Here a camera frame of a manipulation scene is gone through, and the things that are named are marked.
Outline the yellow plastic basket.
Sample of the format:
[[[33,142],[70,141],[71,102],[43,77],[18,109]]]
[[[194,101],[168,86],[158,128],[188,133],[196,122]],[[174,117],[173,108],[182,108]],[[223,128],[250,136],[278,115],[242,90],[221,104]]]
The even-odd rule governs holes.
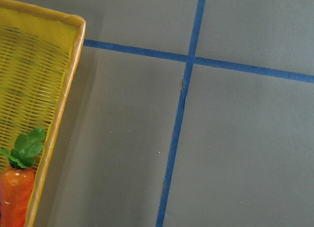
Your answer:
[[[0,146],[10,151],[19,134],[45,129],[34,157],[34,189],[27,227],[34,224],[86,30],[77,15],[0,0]]]

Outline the toy carrot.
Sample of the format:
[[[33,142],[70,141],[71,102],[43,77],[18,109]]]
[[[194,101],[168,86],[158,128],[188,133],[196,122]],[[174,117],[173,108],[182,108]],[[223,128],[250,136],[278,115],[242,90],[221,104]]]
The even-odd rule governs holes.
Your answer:
[[[0,225],[23,227],[26,223],[28,203],[34,188],[35,157],[43,150],[46,137],[44,128],[34,128],[27,134],[19,134],[13,149],[0,149],[9,161],[0,174]]]

